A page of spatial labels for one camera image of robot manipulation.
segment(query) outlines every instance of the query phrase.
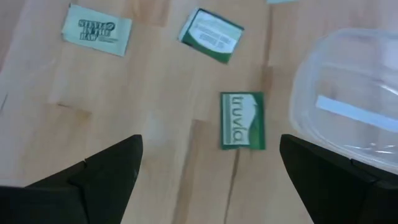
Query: black object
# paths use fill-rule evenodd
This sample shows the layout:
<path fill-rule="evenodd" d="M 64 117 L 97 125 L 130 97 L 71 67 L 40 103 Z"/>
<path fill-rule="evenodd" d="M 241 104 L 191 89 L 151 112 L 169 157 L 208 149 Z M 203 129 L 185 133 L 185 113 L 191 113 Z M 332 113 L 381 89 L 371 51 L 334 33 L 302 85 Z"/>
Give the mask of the black object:
<path fill-rule="evenodd" d="M 0 223 L 120 223 L 141 158 L 134 135 L 25 188 L 0 187 Z"/>
<path fill-rule="evenodd" d="M 287 173 L 313 222 L 398 223 L 398 176 L 288 134 Z"/>

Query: white sweetener packet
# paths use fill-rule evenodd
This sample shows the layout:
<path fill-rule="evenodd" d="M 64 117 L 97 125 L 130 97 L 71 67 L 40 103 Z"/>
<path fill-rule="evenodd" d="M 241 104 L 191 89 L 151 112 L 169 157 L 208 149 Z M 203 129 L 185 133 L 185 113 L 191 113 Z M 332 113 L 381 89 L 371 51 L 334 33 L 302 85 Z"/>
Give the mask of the white sweetener packet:
<path fill-rule="evenodd" d="M 131 26 L 131 19 L 70 4 L 62 35 L 74 44 L 124 56 Z"/>

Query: clear plastic container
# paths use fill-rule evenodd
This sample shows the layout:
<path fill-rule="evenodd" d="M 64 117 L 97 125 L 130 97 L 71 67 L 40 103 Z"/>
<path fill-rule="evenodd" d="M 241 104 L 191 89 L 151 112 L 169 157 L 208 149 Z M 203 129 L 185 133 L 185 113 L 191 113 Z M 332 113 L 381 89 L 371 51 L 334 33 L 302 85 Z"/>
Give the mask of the clear plastic container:
<path fill-rule="evenodd" d="M 301 64 L 294 128 L 319 145 L 398 174 L 398 34 L 343 29 Z"/>

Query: green and white packet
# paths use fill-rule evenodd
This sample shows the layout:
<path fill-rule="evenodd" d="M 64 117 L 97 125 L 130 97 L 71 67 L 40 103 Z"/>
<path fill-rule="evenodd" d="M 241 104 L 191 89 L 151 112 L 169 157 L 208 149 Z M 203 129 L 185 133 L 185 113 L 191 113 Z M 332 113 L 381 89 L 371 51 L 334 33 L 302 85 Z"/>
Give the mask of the green and white packet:
<path fill-rule="evenodd" d="M 243 27 L 216 14 L 196 9 L 183 26 L 178 39 L 222 63 L 228 63 L 243 30 Z"/>
<path fill-rule="evenodd" d="M 263 93 L 221 93 L 220 107 L 222 149 L 266 149 Z"/>
<path fill-rule="evenodd" d="M 63 39 L 74 44 L 124 56 L 132 20 L 70 4 Z"/>

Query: wooden table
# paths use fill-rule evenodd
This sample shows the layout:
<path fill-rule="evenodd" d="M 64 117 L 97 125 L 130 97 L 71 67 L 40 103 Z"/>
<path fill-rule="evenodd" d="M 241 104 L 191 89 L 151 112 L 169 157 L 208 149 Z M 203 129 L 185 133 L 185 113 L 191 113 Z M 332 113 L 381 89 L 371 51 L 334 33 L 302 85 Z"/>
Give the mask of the wooden table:
<path fill-rule="evenodd" d="M 279 154 L 280 135 L 297 134 L 295 71 L 334 30 L 398 28 L 394 0 L 74 1 L 134 18 L 121 58 L 62 40 L 69 3 L 1 3 L 0 184 L 25 186 L 142 134 L 123 223 L 311 223 Z M 229 65 L 177 42 L 195 7 L 245 27 Z M 266 93 L 266 151 L 219 150 L 220 91 Z"/>

